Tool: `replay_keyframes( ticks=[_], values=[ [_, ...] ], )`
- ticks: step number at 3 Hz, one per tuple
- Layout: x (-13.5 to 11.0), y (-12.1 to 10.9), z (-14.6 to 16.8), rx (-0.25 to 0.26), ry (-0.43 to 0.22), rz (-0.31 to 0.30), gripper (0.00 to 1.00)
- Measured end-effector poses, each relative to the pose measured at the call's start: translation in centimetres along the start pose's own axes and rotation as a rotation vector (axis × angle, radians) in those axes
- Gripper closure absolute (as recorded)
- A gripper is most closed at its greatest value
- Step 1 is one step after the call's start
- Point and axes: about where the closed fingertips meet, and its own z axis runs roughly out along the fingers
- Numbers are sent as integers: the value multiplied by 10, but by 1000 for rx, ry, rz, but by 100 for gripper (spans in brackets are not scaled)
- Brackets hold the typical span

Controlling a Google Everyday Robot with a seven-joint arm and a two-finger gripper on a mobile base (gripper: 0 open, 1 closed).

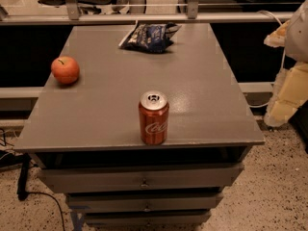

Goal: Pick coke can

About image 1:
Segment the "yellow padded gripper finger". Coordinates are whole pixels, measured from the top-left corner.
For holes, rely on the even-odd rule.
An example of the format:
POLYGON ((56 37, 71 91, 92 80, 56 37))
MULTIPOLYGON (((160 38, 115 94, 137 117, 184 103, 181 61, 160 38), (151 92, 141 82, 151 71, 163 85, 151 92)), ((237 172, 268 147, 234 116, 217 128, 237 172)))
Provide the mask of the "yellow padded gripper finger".
POLYGON ((308 100, 308 64, 297 62, 291 69, 282 68, 276 76, 264 122, 279 127, 289 121, 308 100))

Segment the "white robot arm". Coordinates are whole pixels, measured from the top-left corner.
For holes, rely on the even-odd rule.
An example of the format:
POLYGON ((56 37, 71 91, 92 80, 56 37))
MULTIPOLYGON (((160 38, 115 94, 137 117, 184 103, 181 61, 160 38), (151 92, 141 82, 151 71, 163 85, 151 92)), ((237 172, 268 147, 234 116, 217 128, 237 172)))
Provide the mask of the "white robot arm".
POLYGON ((283 47, 282 60, 286 57, 295 60, 293 67, 281 67, 276 75, 264 116, 268 126, 279 127, 287 123, 308 100, 308 0, 288 21, 267 35, 264 44, 273 48, 283 47))

